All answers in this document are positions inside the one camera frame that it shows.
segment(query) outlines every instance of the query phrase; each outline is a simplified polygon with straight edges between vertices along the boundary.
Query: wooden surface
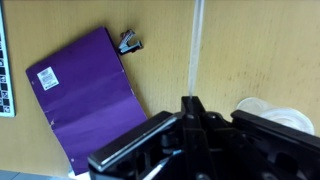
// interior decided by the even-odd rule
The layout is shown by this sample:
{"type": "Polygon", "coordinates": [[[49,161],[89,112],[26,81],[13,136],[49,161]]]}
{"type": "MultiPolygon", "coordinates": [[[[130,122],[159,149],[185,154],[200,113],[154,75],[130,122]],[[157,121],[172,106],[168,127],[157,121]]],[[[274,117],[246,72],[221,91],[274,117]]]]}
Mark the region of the wooden surface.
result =
{"type": "MultiPolygon", "coordinates": [[[[187,95],[193,1],[5,1],[17,116],[0,119],[0,169],[66,176],[69,163],[25,69],[98,26],[128,28],[145,48],[121,57],[147,114],[187,95]]],[[[229,114],[246,97],[306,114],[320,135],[320,3],[207,1],[195,95],[229,114]]]]}

